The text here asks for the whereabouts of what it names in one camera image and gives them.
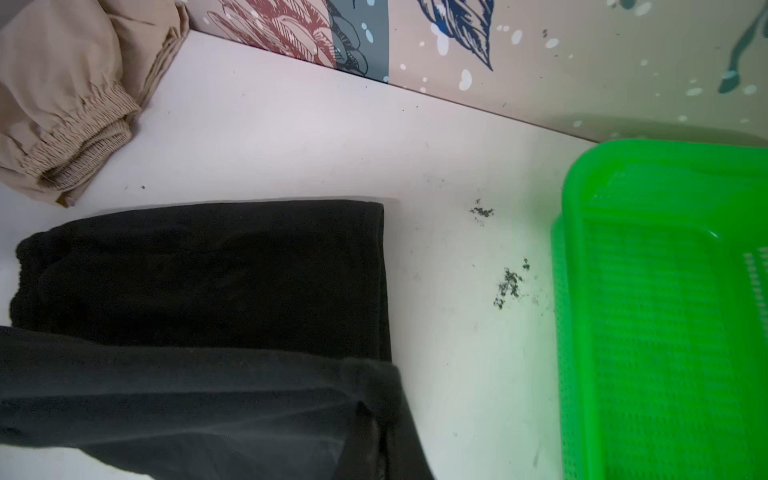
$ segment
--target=leaf print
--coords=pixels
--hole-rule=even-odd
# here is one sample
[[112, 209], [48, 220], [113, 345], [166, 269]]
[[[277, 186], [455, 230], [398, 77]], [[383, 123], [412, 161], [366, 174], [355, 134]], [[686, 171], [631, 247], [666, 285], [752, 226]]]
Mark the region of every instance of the leaf print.
[[747, 47], [750, 46], [752, 40], [755, 39], [757, 28], [760, 25], [760, 21], [765, 20], [763, 24], [763, 36], [768, 38], [768, 0], [766, 4], [760, 10], [755, 17], [754, 22], [750, 25], [736, 42], [733, 50], [730, 52], [730, 61], [728, 69], [723, 74], [723, 81], [720, 83], [720, 87], [717, 91], [721, 94], [726, 94], [736, 89], [741, 83], [741, 74], [739, 73], [739, 60]]
[[353, 74], [368, 71], [354, 27], [329, 0], [219, 2], [223, 15], [208, 17], [231, 40]]
[[326, 7], [334, 38], [338, 38], [340, 41], [340, 43], [333, 42], [333, 48], [336, 52], [336, 70], [364, 77], [368, 73], [368, 61], [366, 56], [358, 50], [360, 38], [357, 36], [357, 31], [341, 15], [333, 3], [326, 0]]
[[444, 34], [491, 66], [491, 15], [494, 0], [419, 0], [424, 15]]

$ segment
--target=green plastic basket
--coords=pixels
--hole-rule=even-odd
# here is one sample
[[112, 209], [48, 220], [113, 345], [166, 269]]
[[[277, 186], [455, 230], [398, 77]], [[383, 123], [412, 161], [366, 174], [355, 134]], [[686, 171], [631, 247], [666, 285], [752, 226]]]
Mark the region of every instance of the green plastic basket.
[[564, 477], [768, 478], [768, 151], [602, 144], [552, 247]]

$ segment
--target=blue leaf illustration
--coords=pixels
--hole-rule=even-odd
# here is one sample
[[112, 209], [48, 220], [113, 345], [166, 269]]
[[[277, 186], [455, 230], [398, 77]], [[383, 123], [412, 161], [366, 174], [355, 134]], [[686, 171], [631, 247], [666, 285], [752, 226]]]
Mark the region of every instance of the blue leaf illustration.
[[741, 38], [739, 38], [739, 41], [733, 47], [733, 50], [731, 50], [728, 70], [723, 75], [723, 81], [720, 83], [720, 87], [717, 89], [719, 93], [726, 94], [730, 91], [733, 91], [741, 83], [741, 74], [739, 73], [739, 60], [741, 59], [741, 55], [744, 53], [746, 48], [749, 47], [750, 43], [752, 43], [752, 40], [754, 40], [757, 27], [763, 18], [766, 19], [766, 25], [764, 27], [766, 31], [763, 33], [763, 35], [768, 37], [768, 0], [766, 0], [766, 4], [760, 10], [760, 13], [758, 13], [755, 17], [752, 25], [750, 25], [744, 31], [744, 33], [741, 35]]
[[494, 0], [419, 0], [424, 15], [491, 70], [491, 15]]

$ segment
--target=crumbs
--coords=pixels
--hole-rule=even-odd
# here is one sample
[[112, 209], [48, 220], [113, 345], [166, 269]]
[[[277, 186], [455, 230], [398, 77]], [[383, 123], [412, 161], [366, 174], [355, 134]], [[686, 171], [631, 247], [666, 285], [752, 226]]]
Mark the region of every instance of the crumbs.
[[[528, 263], [527, 258], [523, 259], [523, 270], [526, 272], [531, 270], [531, 264]], [[507, 301], [507, 295], [520, 298], [520, 283], [522, 282], [523, 277], [519, 273], [512, 272], [509, 268], [504, 268], [504, 281], [497, 284], [498, 291], [493, 305], [501, 310]]]
[[475, 207], [475, 208], [472, 208], [472, 209], [469, 211], [469, 213], [471, 213], [471, 214], [474, 214], [474, 215], [475, 215], [475, 219], [477, 219], [477, 216], [478, 216], [478, 215], [479, 215], [480, 217], [488, 218], [488, 217], [490, 217], [491, 215], [493, 215], [493, 212], [494, 212], [494, 210], [495, 210], [495, 209], [493, 209], [493, 208], [489, 208], [489, 209], [487, 209], [487, 210], [486, 210], [485, 208], [481, 207], [481, 206], [480, 206], [480, 199], [477, 199], [477, 200], [475, 200], [475, 205], [477, 205], [477, 207]]

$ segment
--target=elastic cuff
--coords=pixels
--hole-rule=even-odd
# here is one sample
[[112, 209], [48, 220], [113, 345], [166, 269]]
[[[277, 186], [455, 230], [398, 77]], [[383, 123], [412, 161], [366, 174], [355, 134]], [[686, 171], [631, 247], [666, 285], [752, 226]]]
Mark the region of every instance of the elastic cuff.
[[41, 190], [61, 191], [77, 186], [93, 174], [115, 150], [131, 139], [123, 120], [139, 110], [119, 83], [94, 89], [82, 107], [45, 132], [22, 161], [24, 172]]

